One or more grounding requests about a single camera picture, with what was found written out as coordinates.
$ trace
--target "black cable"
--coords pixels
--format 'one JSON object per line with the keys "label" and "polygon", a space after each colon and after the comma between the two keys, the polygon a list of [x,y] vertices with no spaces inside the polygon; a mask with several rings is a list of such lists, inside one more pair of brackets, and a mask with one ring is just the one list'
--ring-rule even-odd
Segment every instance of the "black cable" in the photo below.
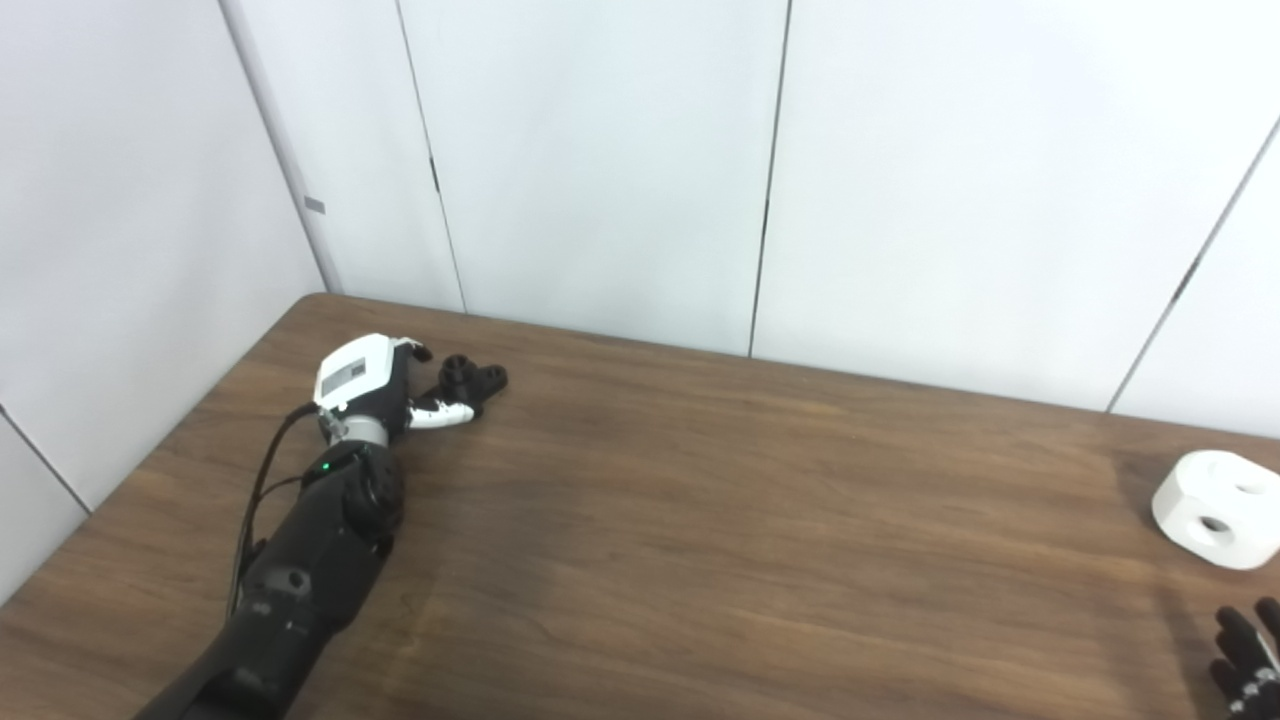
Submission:
{"label": "black cable", "polygon": [[[284,416],[284,421],[280,423],[279,429],[275,430],[275,437],[271,438],[271,445],[266,447],[266,455],[262,457],[262,465],[257,469],[257,478],[253,479],[253,489],[250,491],[248,505],[244,507],[244,519],[241,521],[239,537],[236,538],[236,556],[232,559],[232,583],[227,597],[228,620],[239,605],[241,573],[244,565],[244,556],[253,539],[253,515],[257,512],[257,505],[262,501],[265,495],[262,492],[262,486],[266,483],[266,473],[271,469],[271,461],[275,459],[275,450],[280,446],[280,441],[284,439],[284,433],[289,432],[289,428],[292,428],[294,423],[307,415],[314,415],[320,409],[315,402],[307,402],[306,405],[294,407],[288,415]],[[279,483],[273,486],[271,489],[275,489],[278,486]]]}
{"label": "black cable", "polygon": [[284,486],[293,484],[293,483],[296,483],[296,482],[298,482],[301,479],[302,479],[302,475],[293,475],[292,478],[285,478],[283,480],[276,480],[276,482],[266,486],[266,488],[262,489],[262,495],[257,496],[259,502],[266,500],[266,496],[269,496],[273,492],[283,488]]}

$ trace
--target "white wall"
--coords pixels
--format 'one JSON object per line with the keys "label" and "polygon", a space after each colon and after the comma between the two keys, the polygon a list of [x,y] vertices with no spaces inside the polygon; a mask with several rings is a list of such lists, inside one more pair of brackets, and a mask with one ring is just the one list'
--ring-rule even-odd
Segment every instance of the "white wall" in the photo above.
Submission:
{"label": "white wall", "polygon": [[0,414],[0,605],[84,519],[84,511]]}
{"label": "white wall", "polygon": [[1275,3],[794,0],[762,258],[785,0],[225,3],[347,292],[1094,410],[1280,115]]}
{"label": "white wall", "polygon": [[224,0],[333,290],[462,310],[394,0]]}
{"label": "white wall", "polygon": [[785,0],[403,0],[467,309],[745,354]]}
{"label": "white wall", "polygon": [[321,286],[216,3],[14,5],[0,69],[0,404],[93,507]]}
{"label": "white wall", "polygon": [[755,356],[1105,409],[1280,115],[1276,28],[795,0]]}
{"label": "white wall", "polygon": [[1260,160],[1115,411],[1280,438],[1280,142]]}

